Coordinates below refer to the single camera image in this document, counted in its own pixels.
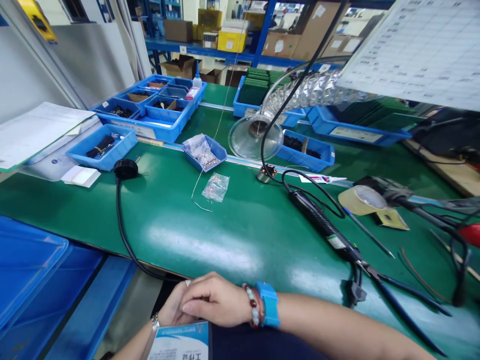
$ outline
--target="aluminum flexible duct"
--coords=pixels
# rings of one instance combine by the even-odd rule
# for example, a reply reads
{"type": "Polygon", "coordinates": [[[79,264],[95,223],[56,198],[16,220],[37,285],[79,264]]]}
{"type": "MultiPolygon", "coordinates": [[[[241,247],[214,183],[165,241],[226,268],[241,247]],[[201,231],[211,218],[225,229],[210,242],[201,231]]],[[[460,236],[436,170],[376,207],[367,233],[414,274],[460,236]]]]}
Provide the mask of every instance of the aluminum flexible duct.
{"type": "MultiPolygon", "coordinates": [[[[305,77],[302,84],[295,92],[295,95],[291,98],[283,111],[287,112],[293,109],[314,106],[338,105],[341,103],[365,102],[381,98],[381,96],[369,92],[337,86],[336,83],[341,72],[342,69],[338,68],[322,73],[316,72],[305,77]]],[[[260,114],[273,119],[285,99],[292,92],[297,81],[298,80],[294,80],[279,87],[271,95],[267,94],[260,108],[260,114]]]]}

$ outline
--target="id badge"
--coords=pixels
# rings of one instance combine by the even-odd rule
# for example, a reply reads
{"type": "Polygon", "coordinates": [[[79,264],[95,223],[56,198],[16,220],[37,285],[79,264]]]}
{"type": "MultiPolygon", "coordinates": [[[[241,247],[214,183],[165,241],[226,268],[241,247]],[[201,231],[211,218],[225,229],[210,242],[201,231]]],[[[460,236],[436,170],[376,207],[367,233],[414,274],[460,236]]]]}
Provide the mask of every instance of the id badge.
{"type": "Polygon", "coordinates": [[[141,360],[210,360],[210,323],[159,327],[152,331],[141,360]]]}

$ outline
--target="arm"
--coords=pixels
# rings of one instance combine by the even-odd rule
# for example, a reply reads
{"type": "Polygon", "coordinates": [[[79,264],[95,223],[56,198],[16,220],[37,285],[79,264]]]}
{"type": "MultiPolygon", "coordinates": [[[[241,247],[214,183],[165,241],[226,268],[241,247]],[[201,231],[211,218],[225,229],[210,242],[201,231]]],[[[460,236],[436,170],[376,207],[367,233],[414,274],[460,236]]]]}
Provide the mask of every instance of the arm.
{"type": "MultiPolygon", "coordinates": [[[[181,309],[184,314],[223,327],[252,320],[246,292],[214,272],[191,283],[181,300],[181,309]]],[[[315,297],[279,293],[278,316],[280,330],[304,340],[332,360],[434,359],[395,329],[315,297]]]]}

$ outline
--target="blue smart watch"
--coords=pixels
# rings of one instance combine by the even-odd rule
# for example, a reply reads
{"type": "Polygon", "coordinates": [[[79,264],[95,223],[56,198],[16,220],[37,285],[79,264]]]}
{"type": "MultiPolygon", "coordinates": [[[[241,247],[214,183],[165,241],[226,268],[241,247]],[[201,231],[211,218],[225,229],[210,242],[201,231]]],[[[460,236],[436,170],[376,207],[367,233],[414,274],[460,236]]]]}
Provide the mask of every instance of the blue smart watch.
{"type": "Polygon", "coordinates": [[[266,282],[257,282],[255,288],[260,294],[260,298],[265,305],[265,316],[263,319],[262,327],[268,326],[272,328],[278,328],[280,326],[279,312],[277,310],[277,303],[279,298],[272,285],[266,282]]]}

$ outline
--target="green workbench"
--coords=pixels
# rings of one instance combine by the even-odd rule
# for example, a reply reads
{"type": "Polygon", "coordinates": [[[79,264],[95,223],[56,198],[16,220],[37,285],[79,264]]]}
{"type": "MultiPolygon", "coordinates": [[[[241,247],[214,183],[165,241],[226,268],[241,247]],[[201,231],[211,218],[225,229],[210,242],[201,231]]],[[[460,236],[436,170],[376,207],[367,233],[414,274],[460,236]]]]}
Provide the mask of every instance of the green workbench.
{"type": "MultiPolygon", "coordinates": [[[[223,105],[226,88],[209,84],[207,89],[210,90],[204,101],[223,105]]],[[[193,135],[200,130],[213,136],[220,113],[218,109],[200,106],[185,133],[193,135]]],[[[230,126],[234,121],[232,113],[224,111],[223,121],[230,126]]],[[[228,148],[224,130],[219,131],[217,140],[228,148]]],[[[401,145],[372,149],[350,143],[350,147],[348,150],[346,144],[335,145],[337,163],[334,169],[325,169],[325,174],[346,176],[352,181],[365,174],[388,174],[410,186],[419,196],[457,197],[401,145]],[[393,172],[391,161],[385,161],[391,160],[392,155],[396,159],[393,172]]],[[[127,157],[137,156],[142,176],[123,183],[121,203],[125,231],[140,260],[185,277],[217,271],[237,284],[263,280],[277,291],[309,294],[339,304],[346,301],[343,288],[350,276],[350,265],[338,258],[294,208],[283,186],[261,184],[255,179],[257,169],[224,162],[215,169],[230,177],[223,202],[210,203],[201,195],[211,173],[202,174],[193,196],[200,206],[212,210],[208,212],[191,200],[199,172],[185,161],[181,151],[139,143],[127,157]]],[[[297,177],[289,176],[288,180],[316,191],[312,184],[301,183],[297,177]]],[[[345,190],[336,185],[325,188],[334,197],[345,190]]],[[[400,213],[410,231],[377,227],[370,217],[360,218],[397,259],[383,253],[351,219],[327,215],[377,270],[424,292],[398,259],[397,251],[403,247],[421,276],[437,292],[450,298],[455,275],[449,255],[430,234],[427,222],[406,210],[400,209],[400,213]]],[[[113,173],[103,173],[91,188],[15,174],[0,183],[0,214],[111,253],[127,255],[118,230],[113,173]]],[[[368,293],[367,299],[357,306],[357,311],[419,341],[366,276],[363,288],[368,293]]],[[[420,328],[450,358],[479,359],[480,311],[474,299],[480,298],[480,283],[468,275],[467,288],[465,306],[455,308],[446,304],[453,314],[447,317],[390,286],[420,328]]]]}

